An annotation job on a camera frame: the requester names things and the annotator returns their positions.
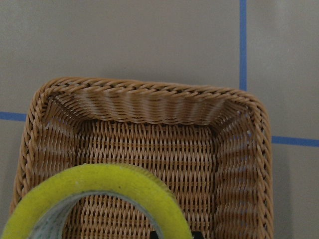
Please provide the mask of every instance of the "blue tape line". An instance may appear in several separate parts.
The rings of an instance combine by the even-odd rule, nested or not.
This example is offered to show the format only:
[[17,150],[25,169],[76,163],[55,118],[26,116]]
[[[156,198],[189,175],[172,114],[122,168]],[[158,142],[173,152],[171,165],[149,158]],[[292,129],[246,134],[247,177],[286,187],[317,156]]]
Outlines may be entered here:
[[25,121],[26,114],[12,113],[12,112],[0,112],[0,120],[13,120],[13,121]]
[[307,139],[307,138],[291,138],[291,137],[273,136],[272,143],[319,147],[318,139]]
[[240,0],[239,88],[247,91],[247,3]]

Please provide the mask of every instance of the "wicker basket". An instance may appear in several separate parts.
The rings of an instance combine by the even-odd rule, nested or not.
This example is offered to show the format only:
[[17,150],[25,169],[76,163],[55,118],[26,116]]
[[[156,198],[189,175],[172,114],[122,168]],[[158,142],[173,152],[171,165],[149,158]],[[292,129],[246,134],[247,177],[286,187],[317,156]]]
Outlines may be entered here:
[[[10,211],[66,168],[123,162],[167,183],[206,239],[272,239],[270,138],[264,107],[240,90],[52,80],[30,105]],[[148,239],[152,230],[131,204],[92,195],[73,208],[63,238]]]

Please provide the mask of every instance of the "gray surface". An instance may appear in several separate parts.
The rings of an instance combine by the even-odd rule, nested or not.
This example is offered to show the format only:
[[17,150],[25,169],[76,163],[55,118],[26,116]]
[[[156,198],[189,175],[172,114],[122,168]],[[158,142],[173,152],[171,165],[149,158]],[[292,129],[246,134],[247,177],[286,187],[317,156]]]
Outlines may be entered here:
[[39,86],[62,76],[238,87],[238,7],[223,0],[0,1],[0,110],[24,113]]
[[319,148],[273,145],[276,239],[319,238]]
[[[248,90],[273,135],[319,139],[319,2],[249,0]],[[61,76],[239,86],[239,1],[0,1],[0,111]],[[0,120],[0,232],[22,122]],[[276,239],[317,239],[319,148],[274,145]]]
[[23,126],[0,120],[0,234],[8,218]]
[[319,1],[250,0],[248,90],[274,135],[319,139]]

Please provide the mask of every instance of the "yellow tape roll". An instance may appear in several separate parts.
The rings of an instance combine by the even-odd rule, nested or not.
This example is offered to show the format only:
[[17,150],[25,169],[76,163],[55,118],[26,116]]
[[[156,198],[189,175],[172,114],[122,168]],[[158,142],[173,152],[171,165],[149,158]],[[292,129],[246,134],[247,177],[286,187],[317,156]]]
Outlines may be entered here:
[[1,239],[60,239],[74,204],[92,194],[129,201],[146,214],[160,239],[192,238],[174,195],[150,172],[127,164],[84,164],[31,190],[10,217]]

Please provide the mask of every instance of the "basket bottom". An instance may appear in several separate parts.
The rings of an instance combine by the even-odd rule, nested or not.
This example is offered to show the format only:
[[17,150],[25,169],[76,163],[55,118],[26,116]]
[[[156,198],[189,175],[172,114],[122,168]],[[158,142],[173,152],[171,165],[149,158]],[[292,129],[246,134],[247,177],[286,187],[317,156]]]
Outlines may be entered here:
[[[128,163],[152,172],[175,194],[192,231],[212,238],[213,141],[209,126],[90,120],[78,135],[76,165]],[[133,205],[111,196],[81,199],[64,239],[148,239],[154,229]]]

